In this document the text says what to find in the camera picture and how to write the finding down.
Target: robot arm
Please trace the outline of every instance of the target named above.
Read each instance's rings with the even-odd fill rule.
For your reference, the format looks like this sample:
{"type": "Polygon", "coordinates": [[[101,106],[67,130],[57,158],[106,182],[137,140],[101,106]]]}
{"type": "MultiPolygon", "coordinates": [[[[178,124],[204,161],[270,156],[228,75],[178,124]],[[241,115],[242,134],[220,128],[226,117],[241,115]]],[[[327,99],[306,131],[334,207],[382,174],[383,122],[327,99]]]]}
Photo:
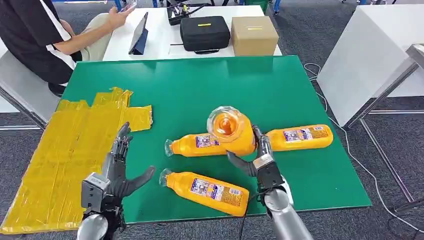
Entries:
{"type": "Polygon", "coordinates": [[[256,138],[257,156],[246,162],[232,152],[227,152],[228,160],[250,177],[257,177],[257,191],[260,202],[266,207],[273,221],[277,239],[313,240],[302,219],[293,209],[290,188],[274,161],[270,140],[259,128],[252,126],[256,138]]]}
{"type": "Polygon", "coordinates": [[[81,207],[86,208],[78,227],[78,240],[111,240],[117,229],[125,229],[122,200],[142,187],[153,176],[150,166],[140,176],[126,177],[126,157],[132,139],[128,136],[130,123],[118,131],[110,152],[107,153],[101,174],[91,173],[82,181],[81,207]]]}

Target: bottle label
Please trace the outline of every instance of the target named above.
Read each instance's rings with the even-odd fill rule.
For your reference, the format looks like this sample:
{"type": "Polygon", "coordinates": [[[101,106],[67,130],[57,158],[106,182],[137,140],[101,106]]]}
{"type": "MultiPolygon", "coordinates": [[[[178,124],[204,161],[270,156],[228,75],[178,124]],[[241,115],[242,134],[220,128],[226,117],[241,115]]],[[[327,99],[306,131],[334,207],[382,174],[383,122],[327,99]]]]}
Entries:
{"type": "Polygon", "coordinates": [[[196,147],[210,147],[210,146],[219,146],[220,143],[210,134],[196,136],[196,147]]]}
{"type": "Polygon", "coordinates": [[[190,192],[237,207],[242,202],[242,192],[240,190],[210,183],[199,178],[193,180],[190,192]]]}
{"type": "Polygon", "coordinates": [[[283,131],[282,133],[284,135],[285,141],[289,144],[298,143],[304,140],[325,138],[329,135],[329,133],[322,126],[283,131]]]}

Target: metal frame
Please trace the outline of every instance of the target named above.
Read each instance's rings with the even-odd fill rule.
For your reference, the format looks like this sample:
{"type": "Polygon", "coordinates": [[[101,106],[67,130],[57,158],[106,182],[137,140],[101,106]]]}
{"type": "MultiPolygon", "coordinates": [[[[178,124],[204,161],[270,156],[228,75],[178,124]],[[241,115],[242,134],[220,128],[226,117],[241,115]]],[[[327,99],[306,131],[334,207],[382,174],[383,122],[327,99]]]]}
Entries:
{"type": "Polygon", "coordinates": [[[29,119],[31,119],[36,126],[2,126],[1,130],[12,130],[11,128],[14,128],[14,130],[28,130],[28,128],[35,129],[35,127],[39,127],[39,129],[45,130],[47,123],[38,116],[35,112],[31,112],[28,110],[25,106],[23,106],[18,100],[16,100],[13,96],[11,96],[6,90],[4,90],[0,86],[0,96],[3,97],[6,101],[8,101],[12,106],[14,106],[17,110],[19,110],[21,113],[28,116],[29,119]]]}
{"type": "Polygon", "coordinates": [[[393,167],[386,153],[383,151],[376,137],[373,135],[373,132],[368,127],[367,123],[364,120],[364,117],[367,114],[370,115],[379,115],[379,114],[424,114],[424,110],[373,110],[382,99],[386,98],[390,93],[392,93],[399,85],[401,85],[415,70],[419,67],[424,69],[424,44],[413,44],[407,50],[406,53],[414,60],[414,62],[398,77],[396,80],[390,84],[371,104],[369,104],[347,127],[352,128],[356,122],[360,122],[374,144],[377,148],[378,153],[383,159],[385,165],[390,171],[390,174],[399,185],[403,194],[405,195],[408,203],[403,204],[399,207],[395,207],[394,211],[396,213],[401,213],[409,209],[414,209],[420,206],[424,206],[424,197],[415,200],[408,188],[405,186],[401,177],[396,172],[396,169],[393,167]]]}

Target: yellow tape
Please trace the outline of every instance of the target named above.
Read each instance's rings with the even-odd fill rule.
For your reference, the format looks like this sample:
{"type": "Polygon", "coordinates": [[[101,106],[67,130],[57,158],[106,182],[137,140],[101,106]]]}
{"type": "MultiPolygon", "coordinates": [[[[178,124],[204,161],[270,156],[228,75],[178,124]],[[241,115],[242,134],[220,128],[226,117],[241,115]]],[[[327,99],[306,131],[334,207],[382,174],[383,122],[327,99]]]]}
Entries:
{"type": "Polygon", "coordinates": [[[150,129],[152,106],[128,107],[132,92],[99,92],[92,107],[61,100],[1,224],[3,234],[76,229],[83,216],[81,181],[101,171],[121,125],[150,129]]]}

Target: orange bottle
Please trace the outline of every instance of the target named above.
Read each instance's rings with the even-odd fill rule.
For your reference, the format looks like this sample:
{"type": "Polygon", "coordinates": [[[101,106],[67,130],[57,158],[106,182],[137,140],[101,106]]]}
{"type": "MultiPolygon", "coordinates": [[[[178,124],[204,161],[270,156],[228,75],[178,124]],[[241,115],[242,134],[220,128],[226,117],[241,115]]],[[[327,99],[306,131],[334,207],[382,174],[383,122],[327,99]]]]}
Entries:
{"type": "Polygon", "coordinates": [[[333,142],[333,133],[324,124],[275,129],[266,135],[274,152],[325,148],[333,142]]]}
{"type": "Polygon", "coordinates": [[[165,141],[165,154],[170,157],[173,154],[185,157],[201,157],[226,154],[225,148],[209,133],[189,134],[172,141],[165,141]]]}
{"type": "Polygon", "coordinates": [[[220,106],[213,110],[207,119],[206,128],[224,149],[238,156],[255,151],[251,122],[234,107],[220,106]]]}
{"type": "Polygon", "coordinates": [[[177,173],[165,168],[159,184],[180,197],[233,216],[242,217],[248,207],[247,189],[193,172],[177,173]]]}

